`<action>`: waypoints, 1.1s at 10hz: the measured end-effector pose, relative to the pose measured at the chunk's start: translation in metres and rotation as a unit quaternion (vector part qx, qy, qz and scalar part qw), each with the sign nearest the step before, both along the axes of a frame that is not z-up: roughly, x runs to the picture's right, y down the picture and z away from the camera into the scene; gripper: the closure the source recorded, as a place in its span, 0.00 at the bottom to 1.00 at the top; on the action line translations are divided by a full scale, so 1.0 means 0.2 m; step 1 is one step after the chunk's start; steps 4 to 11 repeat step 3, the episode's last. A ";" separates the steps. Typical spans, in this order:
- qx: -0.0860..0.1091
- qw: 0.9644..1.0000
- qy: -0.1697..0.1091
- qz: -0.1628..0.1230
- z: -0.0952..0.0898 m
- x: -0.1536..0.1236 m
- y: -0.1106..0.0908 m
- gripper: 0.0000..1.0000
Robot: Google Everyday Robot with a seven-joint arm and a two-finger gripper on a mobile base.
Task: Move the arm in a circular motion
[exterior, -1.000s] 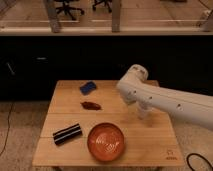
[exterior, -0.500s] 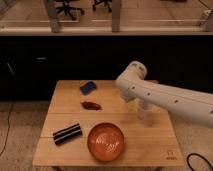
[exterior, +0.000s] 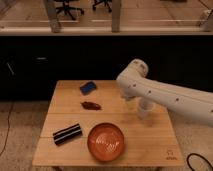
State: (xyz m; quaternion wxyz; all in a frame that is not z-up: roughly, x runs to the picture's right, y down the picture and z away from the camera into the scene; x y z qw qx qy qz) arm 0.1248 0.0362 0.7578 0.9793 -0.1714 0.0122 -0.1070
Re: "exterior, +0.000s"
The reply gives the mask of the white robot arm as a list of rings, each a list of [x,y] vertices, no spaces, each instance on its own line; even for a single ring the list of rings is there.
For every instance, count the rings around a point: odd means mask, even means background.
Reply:
[[[147,79],[148,65],[132,60],[116,81],[125,99],[144,97],[213,127],[213,93]]]

